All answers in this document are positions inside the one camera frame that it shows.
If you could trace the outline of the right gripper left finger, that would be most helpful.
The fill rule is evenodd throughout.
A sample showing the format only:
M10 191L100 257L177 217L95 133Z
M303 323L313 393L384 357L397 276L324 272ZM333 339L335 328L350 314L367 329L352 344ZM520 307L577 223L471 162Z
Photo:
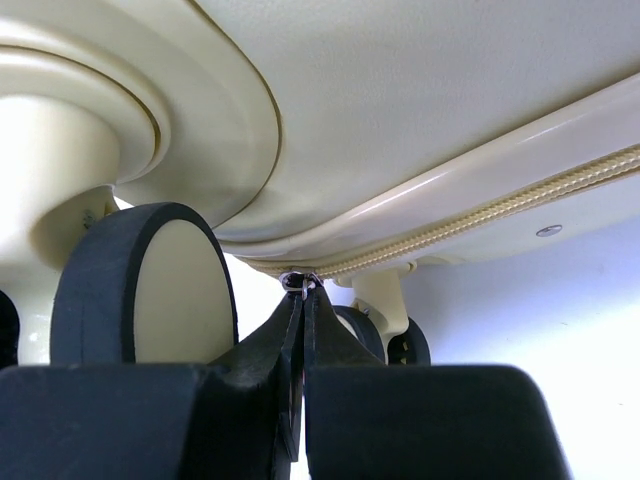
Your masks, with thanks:
M302 300L210 365L15 367L5 479L285 479L300 444Z

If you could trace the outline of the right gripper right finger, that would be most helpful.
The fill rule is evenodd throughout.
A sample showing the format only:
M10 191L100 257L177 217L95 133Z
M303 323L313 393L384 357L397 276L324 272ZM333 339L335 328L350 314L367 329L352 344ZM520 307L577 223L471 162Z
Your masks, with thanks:
M306 457L315 479L566 479L544 398L502 365L388 366L304 304Z

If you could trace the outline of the yellow hard-shell suitcase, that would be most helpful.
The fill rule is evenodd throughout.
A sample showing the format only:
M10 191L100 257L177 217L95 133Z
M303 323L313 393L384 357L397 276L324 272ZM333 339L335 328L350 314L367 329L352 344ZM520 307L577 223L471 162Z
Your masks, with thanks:
M635 1L5 1L1 287L47 364L118 201L276 275L519 254L639 213Z

